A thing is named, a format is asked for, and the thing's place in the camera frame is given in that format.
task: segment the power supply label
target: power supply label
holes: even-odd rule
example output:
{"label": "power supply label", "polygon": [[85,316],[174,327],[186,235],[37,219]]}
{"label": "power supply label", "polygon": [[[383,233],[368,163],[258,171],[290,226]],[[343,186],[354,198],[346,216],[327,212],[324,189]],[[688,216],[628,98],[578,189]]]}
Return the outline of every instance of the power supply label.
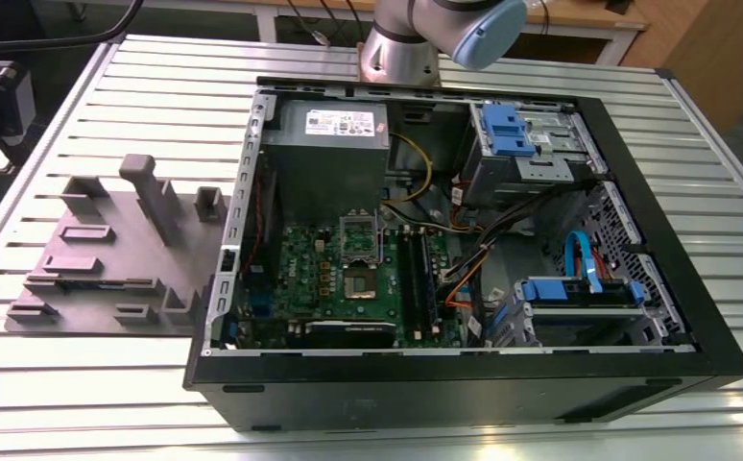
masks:
{"label": "power supply label", "polygon": [[310,110],[307,134],[374,136],[374,113],[343,110]]}

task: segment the metal table surface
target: metal table surface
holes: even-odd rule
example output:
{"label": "metal table surface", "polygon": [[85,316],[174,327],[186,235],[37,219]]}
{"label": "metal table surface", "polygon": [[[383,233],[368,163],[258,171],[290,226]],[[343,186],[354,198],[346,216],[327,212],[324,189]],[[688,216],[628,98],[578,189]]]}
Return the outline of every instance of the metal table surface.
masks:
{"label": "metal table surface", "polygon": [[[5,334],[64,205],[71,175],[107,187],[120,158],[151,154],[180,190],[232,189],[255,77],[355,79],[350,49],[130,36],[99,47],[0,205],[0,453],[232,459],[743,459],[743,380],[607,425],[236,433],[180,387],[186,338]],[[603,99],[743,348],[743,168],[684,91],[652,71],[442,62],[447,86]]]}

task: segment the ram slot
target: ram slot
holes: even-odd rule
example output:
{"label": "ram slot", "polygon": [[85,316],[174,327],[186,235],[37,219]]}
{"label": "ram slot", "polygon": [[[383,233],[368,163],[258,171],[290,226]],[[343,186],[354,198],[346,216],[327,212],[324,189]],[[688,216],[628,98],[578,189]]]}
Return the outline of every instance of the ram slot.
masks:
{"label": "ram slot", "polygon": [[419,286],[415,284],[415,263],[414,263],[414,236],[402,232],[398,235],[398,272],[400,279],[400,297],[403,309],[403,323],[407,338],[419,339],[426,330],[420,316]]}
{"label": "ram slot", "polygon": [[430,327],[432,333],[435,333],[434,327],[439,323],[438,311],[436,311],[436,279],[432,266],[432,250],[428,245],[428,237],[426,234],[419,235],[419,244],[416,245],[420,257],[415,258],[419,261],[418,267],[418,287],[422,291],[423,297],[423,319],[424,325]]}

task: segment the motherboard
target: motherboard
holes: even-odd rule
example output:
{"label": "motherboard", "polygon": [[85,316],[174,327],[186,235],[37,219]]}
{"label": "motherboard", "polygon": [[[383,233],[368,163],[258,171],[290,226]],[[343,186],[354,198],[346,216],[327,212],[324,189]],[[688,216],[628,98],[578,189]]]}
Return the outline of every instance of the motherboard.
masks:
{"label": "motherboard", "polygon": [[459,321],[440,318],[435,297],[446,236],[370,221],[284,227],[275,289],[248,294],[242,347],[460,346]]}

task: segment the floor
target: floor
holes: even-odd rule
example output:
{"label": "floor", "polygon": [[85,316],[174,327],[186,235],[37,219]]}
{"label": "floor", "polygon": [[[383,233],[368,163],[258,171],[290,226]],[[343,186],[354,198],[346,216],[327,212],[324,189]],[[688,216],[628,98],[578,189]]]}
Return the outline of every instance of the floor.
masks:
{"label": "floor", "polygon": [[[64,4],[37,1],[36,11],[49,36],[76,36],[95,34],[110,29],[124,9],[89,5],[87,20],[76,23],[71,20]],[[340,34],[331,21],[312,20],[315,27],[334,42],[340,44]],[[346,40],[355,40],[356,29],[346,24],[343,33]],[[292,18],[278,19],[279,38],[284,42],[314,44],[311,36]],[[251,15],[236,13],[210,13],[178,10],[142,9],[132,23],[130,32],[135,34],[163,36],[191,36],[234,40],[256,40],[258,26]],[[29,66],[33,76],[36,106],[39,116],[31,128],[27,142],[29,152],[33,142],[39,139],[57,107],[67,96],[92,50],[89,48],[45,51],[25,54],[21,63]],[[736,127],[724,135],[727,144],[743,162],[743,119]],[[0,179],[0,196],[9,181]]]}

